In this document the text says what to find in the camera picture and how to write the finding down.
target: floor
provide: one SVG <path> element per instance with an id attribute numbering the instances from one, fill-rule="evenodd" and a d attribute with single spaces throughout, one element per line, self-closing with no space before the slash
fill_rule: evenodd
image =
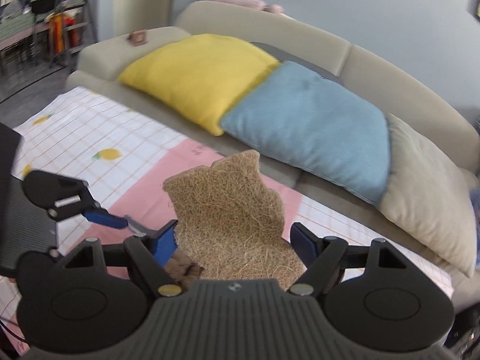
<path id="1" fill-rule="evenodd" d="M 63 93 L 70 73 L 67 68 L 41 61 L 38 66 L 15 62 L 7 65 L 7 76 L 0 76 L 0 123 L 21 125 Z"/>

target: yellow pillow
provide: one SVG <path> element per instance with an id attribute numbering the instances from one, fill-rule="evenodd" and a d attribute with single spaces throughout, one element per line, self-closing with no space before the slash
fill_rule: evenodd
<path id="1" fill-rule="evenodd" d="M 252 44 L 202 34 L 163 46 L 128 66 L 119 80 L 176 109 L 213 135 L 220 119 L 279 62 Z"/>

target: beige couch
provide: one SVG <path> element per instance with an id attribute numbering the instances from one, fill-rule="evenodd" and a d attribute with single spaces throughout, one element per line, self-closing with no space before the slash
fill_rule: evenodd
<path id="1" fill-rule="evenodd" d="M 342 38 L 295 20 L 249 8 L 201 1 L 193 3 L 182 13 L 176 27 L 148 31 L 145 45 L 132 47 L 126 37 L 121 36 L 87 47 L 80 54 L 78 70 L 68 79 L 67 89 L 76 86 L 90 88 L 223 155 L 246 150 L 243 143 L 229 135 L 212 136 L 161 102 L 116 81 L 123 69 L 138 58 L 162 45 L 200 33 L 217 33 L 270 44 L 330 71 L 339 76 L 350 91 L 396 115 L 429 138 L 462 169 L 471 187 L 478 186 L 475 173 L 480 164 L 480 138 L 474 128 L 438 95 L 399 68 Z M 270 158 L 261 158 L 261 171 L 447 270 L 453 279 L 453 303 L 457 311 L 480 302 L 480 271 L 467 278 L 363 200 L 328 181 Z"/>

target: couch backrest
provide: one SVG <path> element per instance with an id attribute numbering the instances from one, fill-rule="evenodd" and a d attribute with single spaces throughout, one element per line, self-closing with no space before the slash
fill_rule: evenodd
<path id="1" fill-rule="evenodd" d="M 480 137 L 447 102 L 409 74 L 345 39 L 296 20 L 213 1 L 189 5 L 176 25 L 270 44 L 340 76 L 344 85 L 434 142 L 461 168 L 476 172 Z"/>

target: step ladder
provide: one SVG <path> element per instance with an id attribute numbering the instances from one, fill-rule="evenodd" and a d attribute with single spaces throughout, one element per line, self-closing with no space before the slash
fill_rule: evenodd
<path id="1" fill-rule="evenodd" d="M 63 46 L 64 49 L 61 52 L 66 56 L 66 63 L 67 66 L 70 68 L 71 71 L 75 70 L 75 66 L 73 66 L 73 55 L 77 54 L 81 50 L 83 50 L 85 47 L 90 46 L 90 44 L 84 44 L 85 37 L 83 36 L 85 34 L 85 30 L 89 27 L 90 31 L 92 33 L 92 38 L 94 43 L 98 42 L 97 38 L 97 29 L 95 28 L 95 23 L 93 21 L 93 16 L 92 16 L 92 9 L 90 7 L 90 3 L 88 0 L 83 0 L 81 3 L 76 3 L 72 5 L 63 5 L 63 0 L 58 1 L 57 5 L 57 13 L 61 13 L 62 17 L 62 36 L 63 36 Z M 66 26 L 65 25 L 65 20 L 63 19 L 64 13 L 73 9 L 78 9 L 82 8 L 82 17 L 83 17 L 83 22 L 77 23 L 71 26 Z M 79 39 L 81 39 L 81 43 L 78 46 L 71 47 L 70 41 L 69 41 L 69 32 L 73 30 L 80 30 L 79 31 Z"/>

